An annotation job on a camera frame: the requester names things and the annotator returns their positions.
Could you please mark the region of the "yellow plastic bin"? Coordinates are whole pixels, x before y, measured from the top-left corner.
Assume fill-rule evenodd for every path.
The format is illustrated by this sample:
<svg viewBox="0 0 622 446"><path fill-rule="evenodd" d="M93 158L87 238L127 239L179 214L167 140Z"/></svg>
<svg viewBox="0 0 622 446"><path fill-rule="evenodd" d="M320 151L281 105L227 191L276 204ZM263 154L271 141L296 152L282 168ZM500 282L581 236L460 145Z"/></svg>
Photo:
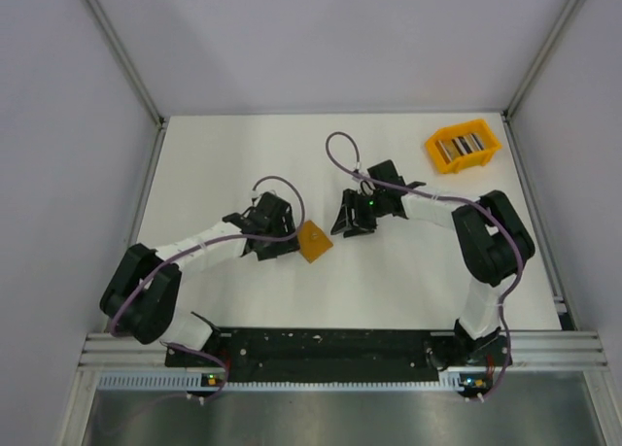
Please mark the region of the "yellow plastic bin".
<svg viewBox="0 0 622 446"><path fill-rule="evenodd" d="M485 166L501 149L501 142L485 120L477 119L438 129L424 148L439 174L457 174Z"/></svg>

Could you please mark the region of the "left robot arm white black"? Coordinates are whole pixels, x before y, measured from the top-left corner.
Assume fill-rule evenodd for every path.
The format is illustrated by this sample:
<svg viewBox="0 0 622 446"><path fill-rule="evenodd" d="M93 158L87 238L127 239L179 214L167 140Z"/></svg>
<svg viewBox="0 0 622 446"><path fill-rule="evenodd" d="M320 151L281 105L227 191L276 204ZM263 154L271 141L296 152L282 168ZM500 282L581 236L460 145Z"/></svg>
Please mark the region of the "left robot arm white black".
<svg viewBox="0 0 622 446"><path fill-rule="evenodd" d="M197 363L210 364L221 350L216 327L178 305L183 285L248 254L266 260L298 250L291 204L265 192L244 212L229 214L184 240L157 248L142 243L129 247L99 306L110 318L111 333L130 335L143 345L182 345Z"/></svg>

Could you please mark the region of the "yellow leather card holder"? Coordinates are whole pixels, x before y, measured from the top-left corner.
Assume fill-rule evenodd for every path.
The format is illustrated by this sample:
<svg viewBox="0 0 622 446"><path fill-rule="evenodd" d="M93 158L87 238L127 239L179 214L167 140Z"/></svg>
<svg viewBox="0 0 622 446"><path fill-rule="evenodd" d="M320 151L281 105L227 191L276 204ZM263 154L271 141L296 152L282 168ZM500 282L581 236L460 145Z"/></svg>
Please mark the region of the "yellow leather card holder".
<svg viewBox="0 0 622 446"><path fill-rule="evenodd" d="M313 263L332 246L332 242L313 221L306 221L297 234L299 252L308 263Z"/></svg>

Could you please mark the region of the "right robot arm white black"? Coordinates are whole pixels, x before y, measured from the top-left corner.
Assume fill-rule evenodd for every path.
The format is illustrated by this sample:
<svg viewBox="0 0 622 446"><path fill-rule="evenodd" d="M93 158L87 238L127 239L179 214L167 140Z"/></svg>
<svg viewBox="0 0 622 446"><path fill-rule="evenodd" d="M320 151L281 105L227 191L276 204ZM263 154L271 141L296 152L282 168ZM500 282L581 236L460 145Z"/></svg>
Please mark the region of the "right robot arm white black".
<svg viewBox="0 0 622 446"><path fill-rule="evenodd" d="M467 364L484 358L501 330L500 285L535 254L534 241L505 193L492 190L476 199L445 202L421 182L407 184L395 164L370 167L357 189L344 189L332 235L367 235L377 220L393 216L433 223L456 233L471 275L466 306L454 325L453 349Z"/></svg>

